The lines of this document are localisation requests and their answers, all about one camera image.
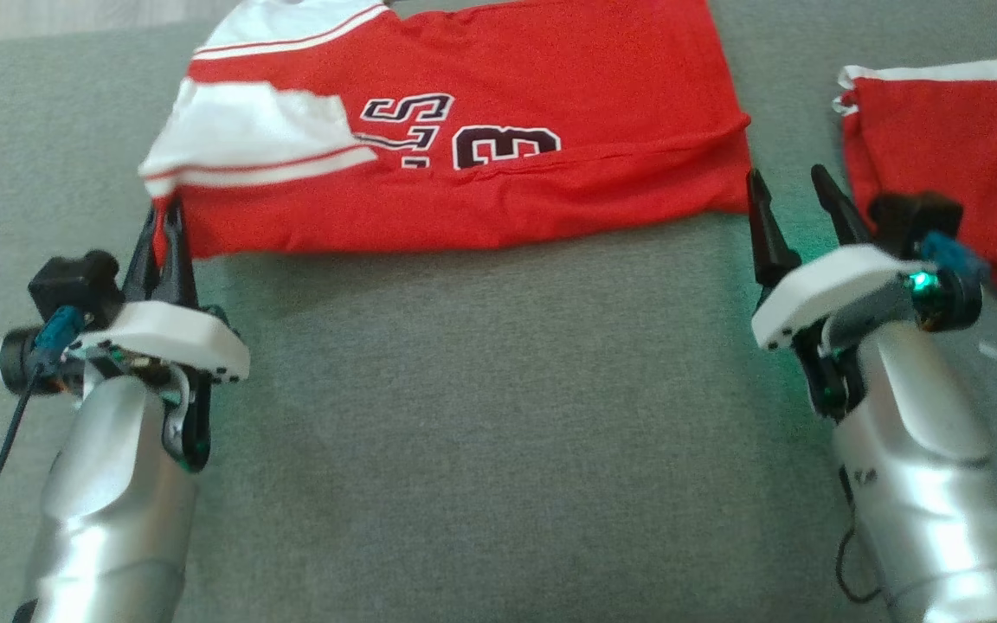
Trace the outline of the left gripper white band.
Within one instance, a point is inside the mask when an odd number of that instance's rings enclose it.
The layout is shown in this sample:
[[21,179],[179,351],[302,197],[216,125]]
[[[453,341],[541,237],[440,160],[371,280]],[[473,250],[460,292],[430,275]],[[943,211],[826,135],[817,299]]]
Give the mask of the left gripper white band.
[[[224,320],[198,309],[181,198],[174,197],[165,210],[162,232],[166,248],[158,276],[156,209],[150,208],[122,284],[124,300],[131,303],[104,330],[80,334],[79,359],[110,357],[133,363],[150,358],[206,372],[221,382],[247,379],[248,347]],[[162,301],[143,301],[151,298],[155,287],[156,299]]]

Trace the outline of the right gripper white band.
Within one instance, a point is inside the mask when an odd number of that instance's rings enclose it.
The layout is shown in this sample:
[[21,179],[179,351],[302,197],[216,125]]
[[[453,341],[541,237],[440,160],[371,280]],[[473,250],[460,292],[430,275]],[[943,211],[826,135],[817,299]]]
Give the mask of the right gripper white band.
[[753,337],[763,350],[785,350],[799,331],[919,271],[918,260],[899,260],[874,245],[853,245],[872,243],[872,234],[826,166],[812,166],[812,182],[842,246],[803,266],[781,233],[761,172],[752,169],[745,182],[753,275],[764,291],[771,291],[751,319]]

